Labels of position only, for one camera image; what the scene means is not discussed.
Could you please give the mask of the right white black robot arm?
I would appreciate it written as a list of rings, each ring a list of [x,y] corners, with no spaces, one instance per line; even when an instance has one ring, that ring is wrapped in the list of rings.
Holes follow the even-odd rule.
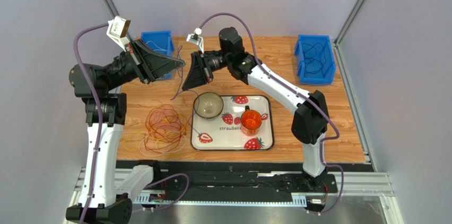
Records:
[[[326,100],[320,91],[310,93],[273,73],[260,59],[248,53],[234,27],[219,32],[220,49],[206,51],[200,28],[189,34],[187,42],[198,50],[192,53],[188,76],[182,85],[187,91],[213,81],[215,71],[227,68],[236,80],[260,89],[282,104],[293,116],[291,131],[302,144],[303,171],[312,178],[326,174],[320,142],[328,124]]]

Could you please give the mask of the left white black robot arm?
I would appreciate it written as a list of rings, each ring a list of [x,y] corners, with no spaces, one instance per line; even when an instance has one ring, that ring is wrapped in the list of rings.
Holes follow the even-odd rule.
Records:
[[[114,93],[114,89],[134,79],[148,84],[184,66],[183,60],[161,54],[142,40],[134,40],[126,43],[110,64],[80,63],[71,69],[69,81],[75,96],[85,105],[89,149],[80,199],[67,208],[68,221],[129,223],[133,201],[153,182],[159,164],[139,163],[121,183],[115,183],[127,95]]]

